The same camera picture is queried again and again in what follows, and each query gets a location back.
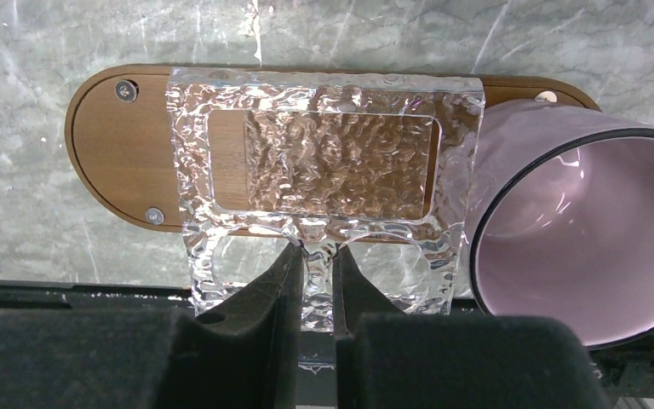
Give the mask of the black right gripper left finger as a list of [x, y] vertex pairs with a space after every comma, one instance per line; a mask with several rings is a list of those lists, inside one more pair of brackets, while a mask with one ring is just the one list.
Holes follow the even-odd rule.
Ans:
[[295, 405], [302, 250], [203, 313], [0, 308], [0, 408]]

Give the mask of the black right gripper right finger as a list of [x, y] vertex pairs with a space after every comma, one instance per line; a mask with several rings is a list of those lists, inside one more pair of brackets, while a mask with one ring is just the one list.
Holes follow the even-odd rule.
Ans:
[[340, 408], [606, 408], [586, 349], [542, 317], [406, 314], [360, 272], [332, 267]]

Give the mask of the clear glass holder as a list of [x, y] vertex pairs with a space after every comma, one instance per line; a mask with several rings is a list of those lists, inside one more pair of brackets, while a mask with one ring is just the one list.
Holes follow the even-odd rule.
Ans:
[[176, 67], [165, 106], [197, 313], [231, 296], [214, 254], [241, 230], [302, 247], [307, 331], [332, 330], [331, 270], [359, 239], [414, 245], [427, 271], [407, 311], [450, 312], [480, 79]]

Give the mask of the purple mug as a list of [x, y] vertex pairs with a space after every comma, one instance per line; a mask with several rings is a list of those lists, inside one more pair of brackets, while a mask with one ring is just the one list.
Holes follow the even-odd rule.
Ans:
[[654, 330], [654, 126], [531, 99], [487, 108], [466, 238], [487, 314], [559, 320], [590, 348]]

